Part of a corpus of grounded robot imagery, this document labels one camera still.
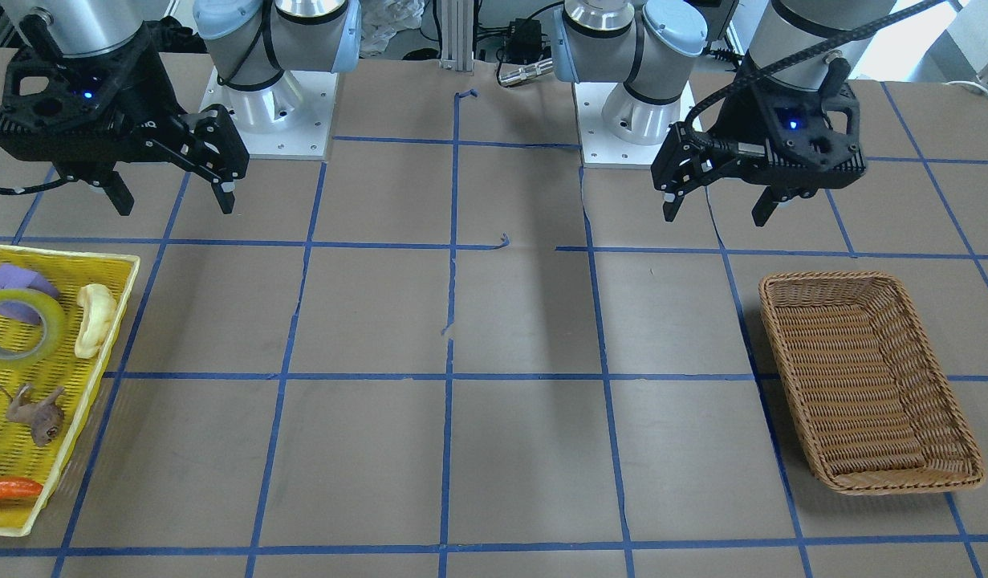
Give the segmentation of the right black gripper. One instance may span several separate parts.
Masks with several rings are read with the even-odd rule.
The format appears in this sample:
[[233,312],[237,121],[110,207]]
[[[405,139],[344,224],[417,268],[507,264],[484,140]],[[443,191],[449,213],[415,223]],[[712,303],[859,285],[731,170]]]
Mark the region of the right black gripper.
[[160,49],[203,51],[178,22],[142,22],[93,55],[67,51],[52,22],[22,22],[25,43],[10,60],[0,106],[0,146],[20,161],[49,161],[60,183],[100,188],[120,216],[135,200],[118,162],[170,162],[214,184],[223,214],[249,153],[225,107],[199,113],[176,99]]

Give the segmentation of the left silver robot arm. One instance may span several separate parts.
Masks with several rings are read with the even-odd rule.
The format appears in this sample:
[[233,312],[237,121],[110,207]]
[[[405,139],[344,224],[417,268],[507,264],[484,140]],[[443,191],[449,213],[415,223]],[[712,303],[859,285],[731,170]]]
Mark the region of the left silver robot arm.
[[[732,84],[651,139],[660,147],[651,174],[665,220],[676,218],[689,191],[722,178],[762,186],[753,219],[765,226],[784,202],[865,175],[860,103],[848,77],[892,8],[891,1],[769,2]],[[676,104],[709,44],[709,23],[685,1],[567,1],[555,25],[555,75],[614,83],[619,106],[606,120],[629,140],[630,107]]]

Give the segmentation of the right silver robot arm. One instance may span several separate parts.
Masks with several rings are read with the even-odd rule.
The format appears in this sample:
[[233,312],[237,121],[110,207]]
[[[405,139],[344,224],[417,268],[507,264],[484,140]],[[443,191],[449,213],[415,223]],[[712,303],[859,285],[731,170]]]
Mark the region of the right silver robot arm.
[[[83,181],[127,216],[134,200],[119,162],[169,162],[207,181],[221,212],[246,176],[244,136],[304,114],[296,72],[349,72],[360,47],[357,1],[197,1],[196,29],[146,21],[131,1],[3,1],[23,44],[10,60],[0,147],[50,162],[57,179],[6,188],[42,193]],[[178,102],[162,49],[203,43],[227,102]]]

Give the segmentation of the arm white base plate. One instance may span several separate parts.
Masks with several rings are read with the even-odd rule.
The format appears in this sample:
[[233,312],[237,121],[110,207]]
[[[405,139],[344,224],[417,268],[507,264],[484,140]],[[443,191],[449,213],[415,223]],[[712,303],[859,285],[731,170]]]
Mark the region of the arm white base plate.
[[253,160],[324,161],[342,76],[286,71],[272,87],[241,92],[218,84],[213,69],[201,108],[222,104]]
[[689,84],[676,101],[664,105],[638,100],[620,82],[581,82],[573,89],[587,169],[650,168],[669,126],[694,106]]

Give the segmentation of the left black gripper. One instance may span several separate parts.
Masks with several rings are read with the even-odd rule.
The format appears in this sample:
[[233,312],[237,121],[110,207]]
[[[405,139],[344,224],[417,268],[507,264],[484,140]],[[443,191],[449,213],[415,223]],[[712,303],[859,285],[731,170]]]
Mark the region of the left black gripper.
[[860,139],[860,102],[847,82],[800,91],[761,80],[722,100],[706,131],[681,120],[652,162],[666,222],[676,220],[689,191],[721,178],[765,188],[754,204],[764,227],[783,203],[783,188],[843,188],[867,172]]

